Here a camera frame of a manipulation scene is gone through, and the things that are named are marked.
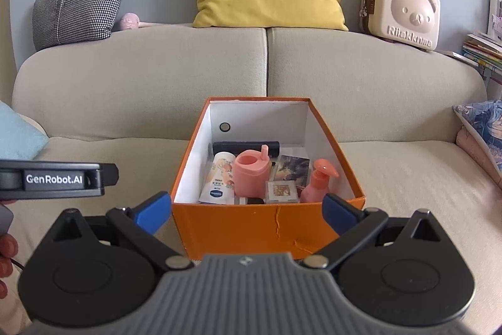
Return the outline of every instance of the lotion tube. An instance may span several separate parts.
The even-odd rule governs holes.
[[[235,155],[219,152],[214,156],[199,202],[220,205],[234,204],[232,167]]]

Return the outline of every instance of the sofa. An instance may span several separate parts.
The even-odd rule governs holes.
[[[19,70],[13,108],[50,137],[36,159],[114,162],[104,197],[18,201],[11,233],[26,262],[65,208],[104,214],[170,190],[208,96],[305,96],[331,127],[367,197],[391,216],[428,208],[476,280],[465,324],[502,324],[502,192],[455,145],[451,106],[483,101],[479,73],[434,52],[359,33],[165,25],[37,52]],[[184,252],[172,220],[157,236]],[[27,318],[14,291],[0,322]]]

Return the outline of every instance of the pink pump bottle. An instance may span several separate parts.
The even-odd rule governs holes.
[[[265,199],[265,186],[270,177],[268,145],[262,151],[248,149],[233,163],[233,188],[235,196]]]
[[[339,177],[333,164],[323,158],[316,160],[314,162],[314,172],[310,176],[310,183],[300,196],[300,203],[322,202],[325,194],[329,192],[329,177]]]

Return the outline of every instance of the gray gripper base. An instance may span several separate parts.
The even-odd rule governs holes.
[[[117,322],[87,329],[35,322],[23,334],[473,335],[458,321],[430,328],[377,321],[351,305],[328,272],[298,266],[289,254],[207,255],[192,270],[165,274],[151,298]]]

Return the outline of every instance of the pink cup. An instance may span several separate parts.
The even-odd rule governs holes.
[[[268,145],[262,145],[261,152],[248,149],[239,154],[232,167],[235,195],[264,200],[270,166]]]

